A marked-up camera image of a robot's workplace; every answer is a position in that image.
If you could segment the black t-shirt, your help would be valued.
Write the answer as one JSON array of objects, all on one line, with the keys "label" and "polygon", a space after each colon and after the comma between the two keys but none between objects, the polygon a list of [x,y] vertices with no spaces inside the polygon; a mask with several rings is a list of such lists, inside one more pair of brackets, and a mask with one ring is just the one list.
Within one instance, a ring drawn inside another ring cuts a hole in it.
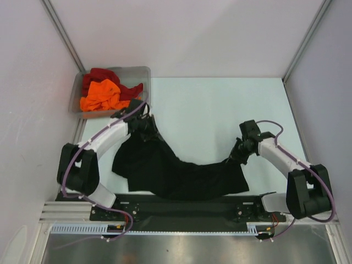
[{"label": "black t-shirt", "polygon": [[157,129],[157,137],[132,136],[115,154],[112,172],[125,178],[129,191],[149,191],[176,201],[205,201],[249,191],[240,163],[227,158],[195,164],[180,160]]}]

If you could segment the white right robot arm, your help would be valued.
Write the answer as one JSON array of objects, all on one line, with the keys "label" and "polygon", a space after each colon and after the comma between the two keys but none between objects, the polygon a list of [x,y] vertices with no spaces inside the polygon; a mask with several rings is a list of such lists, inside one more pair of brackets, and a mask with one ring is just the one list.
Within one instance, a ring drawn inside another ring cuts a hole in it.
[{"label": "white right robot arm", "polygon": [[274,212],[282,212],[295,219],[309,218],[321,223],[333,220],[336,206],[326,167],[302,161],[269,132],[237,138],[230,158],[247,164],[253,154],[269,161],[287,180],[285,193],[261,196],[261,202],[254,206],[257,219],[266,221]]}]

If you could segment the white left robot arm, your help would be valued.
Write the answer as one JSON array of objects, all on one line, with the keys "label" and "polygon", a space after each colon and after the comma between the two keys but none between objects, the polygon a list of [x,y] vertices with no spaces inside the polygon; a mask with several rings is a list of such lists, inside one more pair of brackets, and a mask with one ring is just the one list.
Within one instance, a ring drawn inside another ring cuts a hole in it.
[{"label": "white left robot arm", "polygon": [[111,220],[122,212],[116,203],[116,195],[100,182],[99,159],[116,143],[130,134],[154,135],[157,133],[154,116],[142,114],[127,118],[111,118],[109,123],[87,141],[76,145],[67,143],[60,155],[57,182],[62,192],[67,189],[87,197],[94,204],[102,206],[102,213]]}]

